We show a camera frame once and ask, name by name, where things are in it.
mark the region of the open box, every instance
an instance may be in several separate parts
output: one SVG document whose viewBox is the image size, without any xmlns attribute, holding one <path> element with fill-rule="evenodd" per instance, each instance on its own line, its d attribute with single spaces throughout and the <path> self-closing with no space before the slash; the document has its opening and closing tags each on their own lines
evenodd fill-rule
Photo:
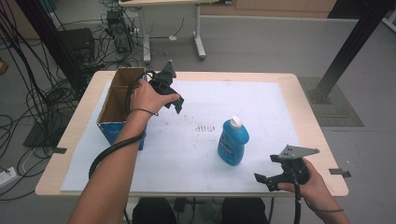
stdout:
<svg viewBox="0 0 396 224">
<path fill-rule="evenodd" d="M 128 86 L 143 72 L 145 68 L 142 67 L 119 68 L 111 81 L 105 103 L 96 122 L 110 145 L 120 134 L 128 116 L 125 106 Z M 143 145 L 144 139 L 140 141 L 139 150 L 143 149 Z"/>
</svg>

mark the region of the black post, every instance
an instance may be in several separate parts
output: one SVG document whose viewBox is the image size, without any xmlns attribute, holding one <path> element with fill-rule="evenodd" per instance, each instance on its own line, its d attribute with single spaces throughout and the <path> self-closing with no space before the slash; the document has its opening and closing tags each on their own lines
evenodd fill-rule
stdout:
<svg viewBox="0 0 396 224">
<path fill-rule="evenodd" d="M 77 63 L 73 61 L 67 52 L 50 16 L 38 0 L 16 0 L 16 2 L 46 45 L 52 58 L 64 72 L 70 85 L 77 93 L 77 98 L 81 97 L 88 86 L 88 82 L 82 76 Z"/>
<path fill-rule="evenodd" d="M 353 28 L 343 47 L 338 51 L 332 64 L 314 90 L 308 91 L 313 104 L 328 104 L 328 95 L 335 83 L 366 43 L 378 24 L 387 14 L 394 0 L 373 0 Z"/>
</svg>

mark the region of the floor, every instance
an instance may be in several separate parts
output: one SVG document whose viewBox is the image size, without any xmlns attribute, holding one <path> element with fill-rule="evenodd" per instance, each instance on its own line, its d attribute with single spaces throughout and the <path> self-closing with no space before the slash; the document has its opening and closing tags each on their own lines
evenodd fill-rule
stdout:
<svg viewBox="0 0 396 224">
<path fill-rule="evenodd" d="M 58 8 L 63 22 L 82 20 L 84 16 L 100 18 L 101 12 L 88 15 L 81 10 L 76 11 L 73 17 L 67 17 L 67 11 L 62 11 L 62 3 Z M 82 2 L 88 3 L 98 4 L 97 1 Z M 101 5 L 97 8 L 106 10 Z M 207 54 L 204 60 L 196 55 L 191 38 L 189 27 L 193 27 L 193 21 L 186 19 L 183 22 L 177 41 L 168 38 L 150 40 L 152 62 L 148 68 L 161 69 L 172 59 L 177 71 L 293 73 L 297 77 L 322 77 L 357 21 L 203 16 L 202 39 Z M 174 28 L 162 26 L 159 29 L 172 31 L 169 33 L 172 35 L 176 31 Z M 15 63 L 3 47 L 0 45 L 2 57 L 10 67 L 5 75 L 0 76 L 0 114 L 17 119 L 26 110 L 27 90 Z M 43 56 L 41 47 L 34 49 Z M 139 52 L 135 58 L 137 65 L 143 66 Z M 392 178 L 396 170 L 396 144 L 392 140 L 396 139 L 395 59 L 396 34 L 380 23 L 337 83 L 364 127 L 322 128 L 339 167 L 352 175 L 346 178 L 349 194 L 337 199 L 351 223 L 393 223 L 396 220 L 396 194 L 392 193 L 396 188 L 396 181 Z M 32 55 L 28 54 L 28 60 L 36 71 L 37 83 L 43 89 L 47 88 L 46 77 Z M 51 58 L 49 64 L 55 72 L 56 65 Z M 2 126 L 7 122 L 3 118 L 0 121 Z M 16 167 L 21 159 L 21 169 L 27 170 L 40 161 L 34 156 L 28 158 L 32 151 L 22 145 L 32 126 L 33 119 L 21 120 L 7 153 L 0 160 L 2 167 Z M 44 169 L 47 162 L 39 163 L 33 172 Z M 18 200 L 4 201 L 32 191 L 39 176 L 21 179 L 7 194 L 4 192 L 8 186 L 0 189 L 1 223 L 66 222 L 77 200 L 75 197 L 41 197 L 33 193 Z M 268 215 L 270 199 L 263 200 L 267 204 Z M 220 203 L 221 199 L 215 199 L 215 203 L 212 199 L 198 201 L 212 204 L 218 211 L 214 218 L 219 220 L 220 205 L 215 203 Z M 291 223 L 293 216 L 293 199 L 276 199 L 273 223 Z M 180 214 L 180 223 L 190 223 L 191 218 L 191 208 L 186 206 L 186 212 Z M 204 220 L 197 208 L 192 223 L 215 222 Z M 303 205 L 302 223 L 321 222 Z"/>
</svg>

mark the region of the person's leg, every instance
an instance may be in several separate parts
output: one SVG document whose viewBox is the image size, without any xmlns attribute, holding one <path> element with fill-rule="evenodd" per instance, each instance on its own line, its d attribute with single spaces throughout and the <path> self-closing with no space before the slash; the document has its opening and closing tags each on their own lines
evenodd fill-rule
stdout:
<svg viewBox="0 0 396 224">
<path fill-rule="evenodd" d="M 221 224 L 266 224 L 261 198 L 226 198 L 221 208 Z"/>
<path fill-rule="evenodd" d="M 142 198 L 134 208 L 134 224 L 177 224 L 171 205 L 165 198 Z"/>
</svg>

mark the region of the person's right hand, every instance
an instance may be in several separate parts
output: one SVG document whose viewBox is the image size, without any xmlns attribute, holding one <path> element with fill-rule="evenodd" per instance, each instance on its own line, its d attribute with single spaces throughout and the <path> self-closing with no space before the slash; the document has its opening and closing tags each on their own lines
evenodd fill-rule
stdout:
<svg viewBox="0 0 396 224">
<path fill-rule="evenodd" d="M 325 223 L 349 223 L 343 212 L 332 212 L 340 210 L 340 206 L 330 194 L 322 176 L 312 163 L 306 159 L 303 160 L 308 168 L 310 178 L 306 184 L 300 185 L 301 195 L 309 202 L 315 214 Z M 294 192 L 294 185 L 290 183 L 278 183 L 277 187 Z"/>
</svg>

